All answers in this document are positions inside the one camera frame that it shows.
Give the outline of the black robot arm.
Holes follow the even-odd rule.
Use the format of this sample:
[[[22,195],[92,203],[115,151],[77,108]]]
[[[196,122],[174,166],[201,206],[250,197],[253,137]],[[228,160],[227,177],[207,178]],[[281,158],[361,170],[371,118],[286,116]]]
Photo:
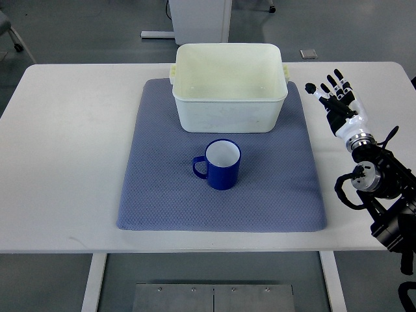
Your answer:
[[[337,178],[334,190],[347,207],[367,210],[373,219],[371,235],[390,252],[401,255],[400,271],[413,274],[415,256],[415,176],[389,151],[394,127],[383,142],[360,133],[346,142],[356,163]]]

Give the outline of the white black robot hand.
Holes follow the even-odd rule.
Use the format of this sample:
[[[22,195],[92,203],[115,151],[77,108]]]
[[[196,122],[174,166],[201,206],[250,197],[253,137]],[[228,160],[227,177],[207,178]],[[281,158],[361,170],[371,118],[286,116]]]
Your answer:
[[[347,79],[338,69],[334,69],[333,75],[327,75],[327,80],[331,89],[324,83],[320,88],[307,83],[305,91],[324,106],[332,133],[345,142],[362,133],[369,133],[367,113]]]

